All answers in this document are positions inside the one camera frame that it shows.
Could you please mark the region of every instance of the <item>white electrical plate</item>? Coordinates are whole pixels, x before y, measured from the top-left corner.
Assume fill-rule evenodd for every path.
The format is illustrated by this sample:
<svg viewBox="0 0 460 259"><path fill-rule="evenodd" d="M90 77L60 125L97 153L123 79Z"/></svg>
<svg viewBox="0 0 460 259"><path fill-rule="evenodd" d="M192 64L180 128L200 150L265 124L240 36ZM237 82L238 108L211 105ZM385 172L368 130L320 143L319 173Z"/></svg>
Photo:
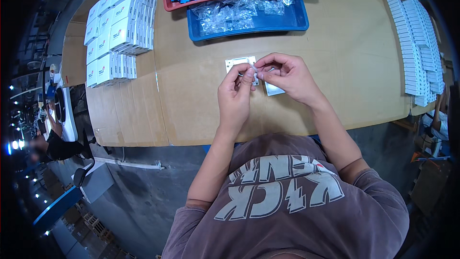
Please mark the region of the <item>white electrical plate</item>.
<svg viewBox="0 0 460 259"><path fill-rule="evenodd" d="M246 56L246 57L237 58L237 59L225 60L225 67L227 68L227 73L230 71L230 69L234 65L244 64L244 63L255 64L256 63L256 57L255 56L249 56L249 57ZM253 82L253 85L254 86L259 85L259 79L256 77L255 73L254 73L254 78L256 79L256 81Z"/></svg>

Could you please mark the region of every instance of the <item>cardboard sheet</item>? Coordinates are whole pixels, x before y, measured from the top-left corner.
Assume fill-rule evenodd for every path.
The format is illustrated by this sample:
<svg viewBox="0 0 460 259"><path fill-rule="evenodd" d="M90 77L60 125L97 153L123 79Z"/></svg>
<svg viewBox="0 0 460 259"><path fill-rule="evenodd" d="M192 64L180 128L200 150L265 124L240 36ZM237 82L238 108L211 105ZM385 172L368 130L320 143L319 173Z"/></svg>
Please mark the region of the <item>cardboard sheet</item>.
<svg viewBox="0 0 460 259"><path fill-rule="evenodd" d="M79 30L86 0L72 19ZM184 9L167 12L158 0L154 51L138 56L138 78L86 89L91 123L103 146L210 144L219 124L217 87L225 60L270 52L300 55L347 129L380 124L409 113L398 37L386 0L304 0L306 32L247 34L193 43ZM70 31L83 37L83 32ZM63 78L85 81L83 38L66 41ZM81 62L72 59L81 56ZM251 114L238 141L269 133L315 134L309 112L285 94L251 95Z"/></svg>

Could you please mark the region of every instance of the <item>black office chair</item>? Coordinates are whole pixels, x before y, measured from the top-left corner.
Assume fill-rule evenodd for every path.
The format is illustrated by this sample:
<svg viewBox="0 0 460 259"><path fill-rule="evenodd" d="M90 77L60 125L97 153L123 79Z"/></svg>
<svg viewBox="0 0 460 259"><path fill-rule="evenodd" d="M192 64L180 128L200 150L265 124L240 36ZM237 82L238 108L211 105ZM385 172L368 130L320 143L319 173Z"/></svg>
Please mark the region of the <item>black office chair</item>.
<svg viewBox="0 0 460 259"><path fill-rule="evenodd" d="M89 147L89 143L95 143L95 139L88 141L88 137L86 136L85 130L83 130L83 151L81 152L86 159L92 159L92 163L87 169L79 168L75 171L74 174L74 185L79 188L83 181L85 180L86 174L94 167L96 161L94 160L94 156L92 155L91 148Z"/></svg>

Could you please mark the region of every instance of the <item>person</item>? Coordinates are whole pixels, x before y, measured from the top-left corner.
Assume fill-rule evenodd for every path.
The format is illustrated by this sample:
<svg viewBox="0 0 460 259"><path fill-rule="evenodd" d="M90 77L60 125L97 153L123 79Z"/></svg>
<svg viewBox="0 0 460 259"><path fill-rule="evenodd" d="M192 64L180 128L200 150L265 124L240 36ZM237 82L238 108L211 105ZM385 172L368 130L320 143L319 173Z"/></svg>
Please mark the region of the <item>person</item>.
<svg viewBox="0 0 460 259"><path fill-rule="evenodd" d="M162 258L393 258L409 227L404 200L369 168L303 59L272 53L254 66L309 109L321 146L274 134L234 149L255 88L250 65L233 66L217 91L216 135Z"/></svg>
<svg viewBox="0 0 460 259"><path fill-rule="evenodd" d="M49 103L49 108L53 110L53 112L56 112L54 102ZM62 140L62 125L54 120L54 118L50 115L48 108L46 109L46 117L50 121L51 131L48 136L48 140L45 140L43 135L38 135L30 142L30 146L34 150L34 153L37 153L38 155L46 153L46 155L52 160L65 160L80 153L82 153L85 158L92 157L91 150L89 150L89 148L85 148L78 141ZM83 140L88 143L96 142L96 138L93 138L91 141L87 141L85 133Z"/></svg>

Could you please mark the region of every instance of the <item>floor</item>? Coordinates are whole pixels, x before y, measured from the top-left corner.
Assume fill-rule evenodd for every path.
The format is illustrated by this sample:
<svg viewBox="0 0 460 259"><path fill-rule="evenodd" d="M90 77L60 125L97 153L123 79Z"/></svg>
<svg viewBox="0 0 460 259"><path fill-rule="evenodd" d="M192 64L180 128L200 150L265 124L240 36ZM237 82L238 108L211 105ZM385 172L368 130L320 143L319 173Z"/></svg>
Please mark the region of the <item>floor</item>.
<svg viewBox="0 0 460 259"><path fill-rule="evenodd" d="M72 0L60 15L50 40L50 53L62 52L67 23L82 1ZM82 112L76 122L79 129L87 127L89 116ZM391 123L349 130L349 134L367 163L406 198L418 174L418 165L409 163L414 152L414 134ZM123 158L122 148L110 149L112 154L107 155L102 147L92 146L96 157ZM115 184L87 207L112 230L121 248L140 259L152 258L161 254L175 211L184 205L188 187L205 155L201 146L125 148L127 162L153 164L159 161L166 168L108 164ZM75 170L89 163L74 158L65 164L50 163L49 167L66 186Z"/></svg>

